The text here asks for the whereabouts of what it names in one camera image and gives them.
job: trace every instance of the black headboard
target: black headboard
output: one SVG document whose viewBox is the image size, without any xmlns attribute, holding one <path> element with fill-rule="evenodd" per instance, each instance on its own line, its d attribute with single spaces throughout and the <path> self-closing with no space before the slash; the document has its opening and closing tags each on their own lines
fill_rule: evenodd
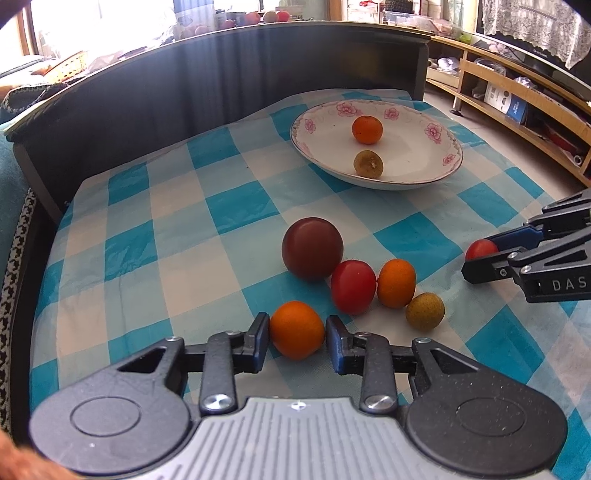
<svg viewBox="0 0 591 480">
<path fill-rule="evenodd" d="M 428 40 L 351 22 L 218 31 L 90 75 L 34 109 L 7 137 L 39 201 L 58 221 L 84 179 L 290 95 L 402 89 L 422 99 Z"/>
</svg>

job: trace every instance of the table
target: table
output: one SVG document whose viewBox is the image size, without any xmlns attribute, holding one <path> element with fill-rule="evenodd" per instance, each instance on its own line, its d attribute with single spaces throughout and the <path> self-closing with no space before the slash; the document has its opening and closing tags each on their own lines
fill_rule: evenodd
<svg viewBox="0 0 591 480">
<path fill-rule="evenodd" d="M 307 108 L 352 98 L 398 102 L 433 116 L 462 143 L 460 170 L 424 189 L 380 192 L 319 170 L 290 143 Z M 31 406 L 59 387 L 162 337 L 205 343 L 245 330 L 253 315 L 289 300 L 335 313 L 326 283 L 286 272 L 281 240 L 297 219 L 319 216 L 343 236 L 345 258 L 379 271 L 393 258 L 417 271 L 417 293 L 437 293 L 446 317 L 435 340 L 536 388 L 569 419 L 554 473 L 581 478 L 591 459 L 591 351 L 586 302 L 527 304 L 505 280 L 473 286 L 460 269 L 476 239 L 521 225 L 553 199 L 477 135 L 404 92 L 323 90 L 296 95 L 243 120 L 87 179 L 63 218 L 37 306 Z M 409 345 L 422 336 L 404 312 L 377 301 L 341 315 L 351 331 Z M 196 401 L 199 374 L 186 398 Z M 271 348 L 263 371 L 236 379 L 249 395 L 357 400 L 360 378 L 340 377 L 321 349 L 293 362 Z M 397 374 L 401 401 L 411 401 Z"/>
</svg>

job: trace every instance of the cherry tomato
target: cherry tomato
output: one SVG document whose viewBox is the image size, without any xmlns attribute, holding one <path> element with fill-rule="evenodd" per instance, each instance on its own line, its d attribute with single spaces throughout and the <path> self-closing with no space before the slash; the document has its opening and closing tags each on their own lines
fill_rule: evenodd
<svg viewBox="0 0 591 480">
<path fill-rule="evenodd" d="M 487 255 L 496 254 L 499 248 L 495 243 L 487 238 L 482 240 L 476 240 L 468 250 L 466 250 L 466 260 L 472 260 L 473 258 L 485 257 Z"/>
<path fill-rule="evenodd" d="M 359 260 L 339 264 L 330 279 L 330 293 L 336 307 L 343 313 L 359 315 L 374 299 L 377 280 L 373 269 Z"/>
</svg>

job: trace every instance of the white plate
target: white plate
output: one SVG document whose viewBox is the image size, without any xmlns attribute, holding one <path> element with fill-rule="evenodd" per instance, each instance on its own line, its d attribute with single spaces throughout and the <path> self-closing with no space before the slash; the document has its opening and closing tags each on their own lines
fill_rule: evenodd
<svg viewBox="0 0 591 480">
<path fill-rule="evenodd" d="M 351 126 L 361 115 L 378 118 L 382 138 L 363 145 Z M 434 118 L 381 100 L 339 100 L 302 113 L 291 126 L 291 140 L 308 160 L 327 173 L 360 187 L 377 190 L 415 189 L 442 180 L 462 164 L 456 137 Z M 353 160 L 362 150 L 376 152 L 384 162 L 377 180 L 355 173 Z"/>
</svg>

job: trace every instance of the cardboard box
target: cardboard box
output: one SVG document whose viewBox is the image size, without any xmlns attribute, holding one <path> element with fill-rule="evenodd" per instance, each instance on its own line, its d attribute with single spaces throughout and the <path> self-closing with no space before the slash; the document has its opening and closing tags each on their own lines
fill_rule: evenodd
<svg viewBox="0 0 591 480">
<path fill-rule="evenodd" d="M 503 90 L 490 82 L 486 87 L 484 102 L 493 106 L 500 112 L 503 112 L 506 116 L 512 118 L 519 124 L 525 122 L 527 103 L 517 95 L 513 95 L 507 90 Z"/>
</svg>

